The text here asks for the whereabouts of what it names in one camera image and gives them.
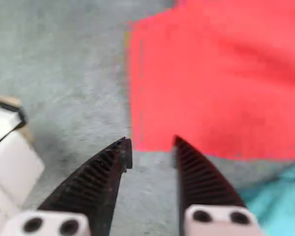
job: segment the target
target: screw hole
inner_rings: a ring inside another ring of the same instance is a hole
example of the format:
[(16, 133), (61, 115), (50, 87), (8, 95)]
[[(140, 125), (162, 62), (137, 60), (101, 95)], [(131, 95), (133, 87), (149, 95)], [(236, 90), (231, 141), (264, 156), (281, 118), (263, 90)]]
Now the screw hole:
[(245, 214), (237, 212), (237, 211), (231, 214), (231, 220), (232, 222), (240, 224), (240, 225), (250, 224), (249, 218)]
[(26, 233), (33, 233), (41, 227), (43, 220), (41, 218), (33, 218), (25, 223), (23, 230)]
[(65, 236), (74, 235), (79, 228), (79, 223), (76, 220), (67, 220), (60, 227), (60, 233)]
[(207, 212), (202, 210), (196, 211), (193, 214), (193, 219), (196, 221), (205, 222), (205, 223), (212, 221), (211, 216)]

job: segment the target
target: floor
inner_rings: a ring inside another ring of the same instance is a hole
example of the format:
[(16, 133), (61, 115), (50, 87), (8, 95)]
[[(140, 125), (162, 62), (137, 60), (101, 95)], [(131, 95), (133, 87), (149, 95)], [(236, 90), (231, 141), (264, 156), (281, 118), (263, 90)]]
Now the floor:
[[(41, 202), (93, 154), (129, 136), (124, 32), (171, 0), (0, 0), (0, 93), (21, 99), (46, 170), (25, 208)], [(178, 235), (169, 153), (134, 152), (111, 235)], [(212, 157), (234, 186), (288, 163)]]

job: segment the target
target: white object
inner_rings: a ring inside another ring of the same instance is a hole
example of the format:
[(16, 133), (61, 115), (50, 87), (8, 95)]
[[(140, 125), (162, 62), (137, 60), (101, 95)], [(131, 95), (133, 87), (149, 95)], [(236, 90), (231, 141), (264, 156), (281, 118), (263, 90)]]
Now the white object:
[[(234, 213), (239, 223), (232, 218)], [(185, 211), (184, 232), (185, 236), (265, 236), (256, 217), (238, 206), (192, 205)]]
[(10, 219), (0, 236), (90, 236), (85, 215), (55, 211), (27, 211)]
[(43, 169), (42, 161), (18, 131), (0, 141), (0, 230), (19, 212)]
[(43, 170), (42, 161), (18, 131), (0, 142), (0, 188), (16, 206), (22, 206)]
[(0, 107), (0, 140), (21, 123), (17, 112)]

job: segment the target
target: red cloth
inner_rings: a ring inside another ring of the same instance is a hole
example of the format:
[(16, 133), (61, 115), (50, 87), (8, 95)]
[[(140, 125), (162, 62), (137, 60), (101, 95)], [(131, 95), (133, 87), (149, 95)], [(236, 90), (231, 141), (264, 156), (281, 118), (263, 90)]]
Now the red cloth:
[(188, 0), (133, 25), (134, 148), (180, 135), (231, 159), (295, 159), (295, 0)]

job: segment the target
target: teal cloth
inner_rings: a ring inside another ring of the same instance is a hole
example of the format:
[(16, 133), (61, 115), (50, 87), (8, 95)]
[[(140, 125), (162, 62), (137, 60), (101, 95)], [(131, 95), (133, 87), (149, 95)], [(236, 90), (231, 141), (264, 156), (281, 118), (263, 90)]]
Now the teal cloth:
[(269, 236), (295, 236), (295, 165), (275, 180), (237, 192)]

